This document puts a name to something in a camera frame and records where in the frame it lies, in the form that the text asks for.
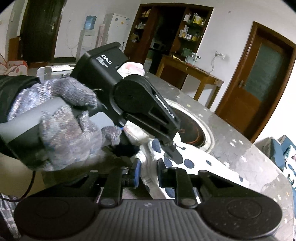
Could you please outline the grey knit gloved left hand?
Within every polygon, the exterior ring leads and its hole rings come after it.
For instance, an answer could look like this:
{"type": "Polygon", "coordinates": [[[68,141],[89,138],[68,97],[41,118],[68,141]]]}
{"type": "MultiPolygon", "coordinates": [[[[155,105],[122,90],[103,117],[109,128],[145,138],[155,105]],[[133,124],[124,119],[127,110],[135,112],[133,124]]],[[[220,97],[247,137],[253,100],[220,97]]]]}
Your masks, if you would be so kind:
{"type": "Polygon", "coordinates": [[[74,163],[87,160],[102,161],[103,147],[120,143],[122,130],[118,126],[99,129],[83,111],[76,118],[71,106],[97,107],[95,93],[72,77],[51,79],[44,83],[34,83],[16,94],[8,109],[7,121],[13,121],[31,109],[60,97],[66,105],[53,114],[45,111],[39,120],[39,136],[45,152],[37,160],[32,158],[22,162],[31,170],[58,171],[74,163]]]}

